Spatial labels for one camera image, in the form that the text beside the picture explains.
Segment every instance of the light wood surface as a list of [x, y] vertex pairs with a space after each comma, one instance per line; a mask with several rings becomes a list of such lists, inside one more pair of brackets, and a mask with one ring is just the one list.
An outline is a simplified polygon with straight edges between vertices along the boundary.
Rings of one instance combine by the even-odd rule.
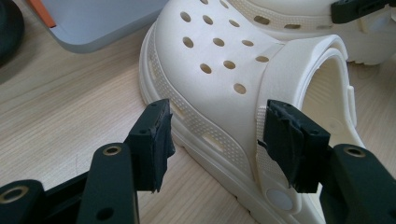
[[[122, 142], [144, 110], [137, 75], [148, 27], [94, 53], [75, 54], [15, 2], [26, 35], [0, 68], [0, 186], [30, 178], [49, 189], [87, 171], [100, 146]], [[358, 132], [396, 176], [396, 58], [348, 69]], [[168, 165], [160, 193], [138, 193], [142, 223], [255, 223], [183, 148]]]

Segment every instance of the black plastic bracket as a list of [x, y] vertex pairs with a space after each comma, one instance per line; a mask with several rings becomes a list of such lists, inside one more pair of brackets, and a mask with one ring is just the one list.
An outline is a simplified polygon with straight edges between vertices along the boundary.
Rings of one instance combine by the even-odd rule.
[[263, 145], [299, 193], [323, 189], [327, 223], [396, 223], [396, 180], [370, 151], [330, 135], [292, 105], [269, 100]]
[[347, 23], [384, 8], [396, 7], [396, 0], [340, 0], [331, 6], [332, 22]]
[[139, 223], [137, 190], [159, 191], [175, 153], [169, 100], [147, 106], [124, 143], [97, 149], [87, 173], [44, 191], [36, 180], [0, 188], [0, 223]]

